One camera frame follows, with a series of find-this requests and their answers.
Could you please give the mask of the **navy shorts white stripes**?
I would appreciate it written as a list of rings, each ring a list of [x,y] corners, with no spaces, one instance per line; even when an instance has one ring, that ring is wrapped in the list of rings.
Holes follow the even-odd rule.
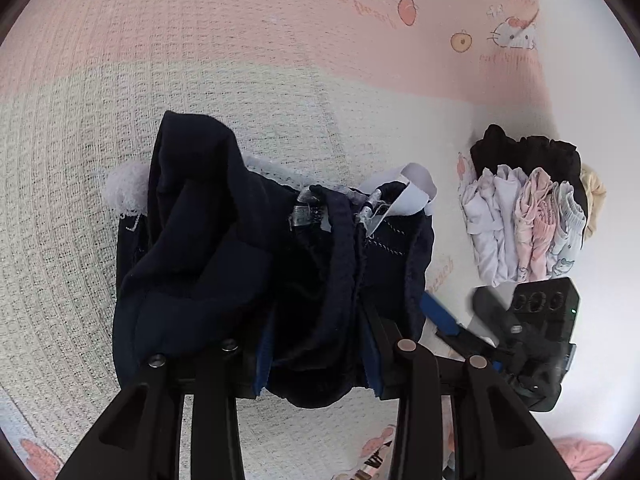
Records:
[[[423,211],[368,232],[361,200],[249,170],[222,122],[174,112],[160,122],[147,205],[118,230],[121,385],[152,356],[203,362],[232,342],[248,388],[325,408],[353,388],[384,390],[368,313],[421,337],[434,245]]]

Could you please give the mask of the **white and dark clothes pile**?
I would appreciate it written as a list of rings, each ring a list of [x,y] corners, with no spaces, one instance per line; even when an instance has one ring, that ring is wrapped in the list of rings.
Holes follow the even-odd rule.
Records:
[[[489,126],[458,159],[459,202],[480,280],[562,278],[597,231],[606,187],[575,145]]]

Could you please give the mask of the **pink cream Hello Kitty blanket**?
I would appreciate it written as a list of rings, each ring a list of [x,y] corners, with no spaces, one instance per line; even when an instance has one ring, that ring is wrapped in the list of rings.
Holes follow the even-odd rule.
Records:
[[[1,427],[52,479],[117,392],[117,218],[107,171],[149,160],[166,110],[245,153],[357,185],[431,171],[427,289],[477,274],[457,158],[492,124],[554,136],[539,0],[32,0],[1,47]]]

